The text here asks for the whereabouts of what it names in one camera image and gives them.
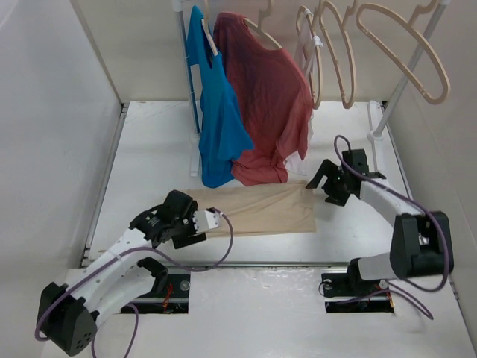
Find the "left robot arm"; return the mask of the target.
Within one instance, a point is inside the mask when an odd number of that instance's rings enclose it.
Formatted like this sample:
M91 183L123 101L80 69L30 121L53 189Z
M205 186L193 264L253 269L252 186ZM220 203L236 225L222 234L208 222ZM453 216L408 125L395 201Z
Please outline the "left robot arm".
M71 357L79 354L111 315L142 295L165 291L168 268L159 261L159 245L168 240L175 248L193 245L220 225L216 210L201 210L187 194L170 191L162 204L137 215L93 263L44 288L36 339L51 340Z

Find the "beige trousers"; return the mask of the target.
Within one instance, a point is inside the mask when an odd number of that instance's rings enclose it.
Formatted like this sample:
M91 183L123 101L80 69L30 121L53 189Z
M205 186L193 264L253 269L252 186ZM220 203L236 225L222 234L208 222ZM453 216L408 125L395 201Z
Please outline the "beige trousers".
M303 181L218 189L189 189L201 210L216 208L236 236L316 231L314 195Z

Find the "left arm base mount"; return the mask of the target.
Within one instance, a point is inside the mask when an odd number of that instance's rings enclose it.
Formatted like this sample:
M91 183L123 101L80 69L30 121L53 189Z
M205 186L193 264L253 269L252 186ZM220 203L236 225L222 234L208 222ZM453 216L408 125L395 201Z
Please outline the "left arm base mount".
M186 314L189 311L191 275L176 272L165 283L154 282L150 292L135 298L131 304L140 314Z

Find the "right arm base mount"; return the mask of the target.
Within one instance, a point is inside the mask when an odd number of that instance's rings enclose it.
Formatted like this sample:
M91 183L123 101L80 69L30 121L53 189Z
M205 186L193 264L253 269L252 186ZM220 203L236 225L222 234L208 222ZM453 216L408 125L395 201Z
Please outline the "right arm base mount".
M346 271L323 271L319 292L326 299L327 313L394 313L387 282L364 280L357 259L351 260Z

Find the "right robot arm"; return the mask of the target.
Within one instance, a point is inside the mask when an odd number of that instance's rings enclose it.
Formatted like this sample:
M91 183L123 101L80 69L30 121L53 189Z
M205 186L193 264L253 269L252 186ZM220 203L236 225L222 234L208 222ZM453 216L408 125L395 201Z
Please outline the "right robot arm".
M354 195L379 213L393 230L388 253L350 261L344 275L346 288L360 294L372 281L438 274L446 279L454 269L448 216L425 210L390 188L382 173L369 170L365 150L343 151L341 158L339 166L324 160L306 188L318 188L325 178L322 190L326 202L343 207Z

